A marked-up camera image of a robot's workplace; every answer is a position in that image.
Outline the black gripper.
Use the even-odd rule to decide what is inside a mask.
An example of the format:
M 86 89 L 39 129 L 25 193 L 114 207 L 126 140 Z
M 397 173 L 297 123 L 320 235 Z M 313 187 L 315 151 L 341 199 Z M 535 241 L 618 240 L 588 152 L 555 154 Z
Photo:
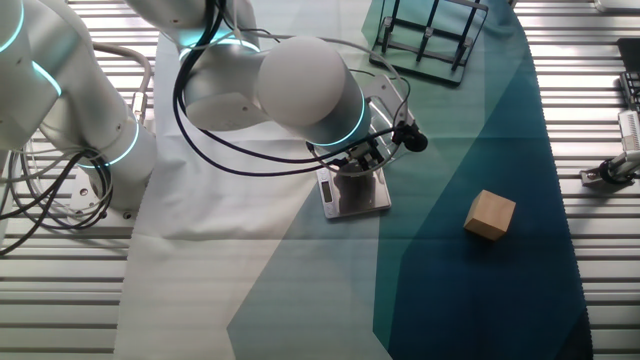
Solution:
M 368 140 L 351 147 L 344 158 L 332 160 L 328 168 L 342 173 L 360 173 L 370 170 L 384 162 L 385 157 L 381 148 L 378 140 Z

